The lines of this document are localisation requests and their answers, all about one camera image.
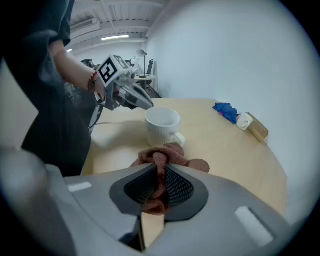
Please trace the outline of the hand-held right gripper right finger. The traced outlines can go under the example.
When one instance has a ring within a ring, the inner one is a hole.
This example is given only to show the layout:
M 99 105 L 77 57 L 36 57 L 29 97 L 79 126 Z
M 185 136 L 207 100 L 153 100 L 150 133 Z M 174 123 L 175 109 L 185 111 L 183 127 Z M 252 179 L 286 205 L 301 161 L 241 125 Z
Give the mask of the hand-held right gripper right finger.
M 231 180 L 176 164 L 169 169 L 200 181 L 208 199 L 191 219 L 167 222 L 148 256 L 276 256 L 301 228 Z

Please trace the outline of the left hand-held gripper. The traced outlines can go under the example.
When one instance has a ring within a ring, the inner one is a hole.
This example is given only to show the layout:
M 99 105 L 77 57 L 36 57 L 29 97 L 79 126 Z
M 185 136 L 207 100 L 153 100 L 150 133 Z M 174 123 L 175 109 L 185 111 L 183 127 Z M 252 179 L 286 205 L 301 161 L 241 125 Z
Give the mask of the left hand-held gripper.
M 97 75 L 104 89 L 103 101 L 100 102 L 104 108 L 113 111 L 120 106 L 131 110 L 154 107 L 147 92 L 135 84 L 135 74 L 122 57 L 109 55 L 97 69 Z

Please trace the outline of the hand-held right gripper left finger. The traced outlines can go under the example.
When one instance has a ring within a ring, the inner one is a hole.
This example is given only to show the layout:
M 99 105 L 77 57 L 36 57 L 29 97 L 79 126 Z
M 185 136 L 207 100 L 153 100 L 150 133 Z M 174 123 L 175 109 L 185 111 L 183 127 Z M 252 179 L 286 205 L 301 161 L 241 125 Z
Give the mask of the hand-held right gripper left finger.
M 65 178 L 32 153 L 1 149 L 0 194 L 26 234 L 22 255 L 144 256 L 141 205 L 125 186 L 154 169 L 143 164 Z

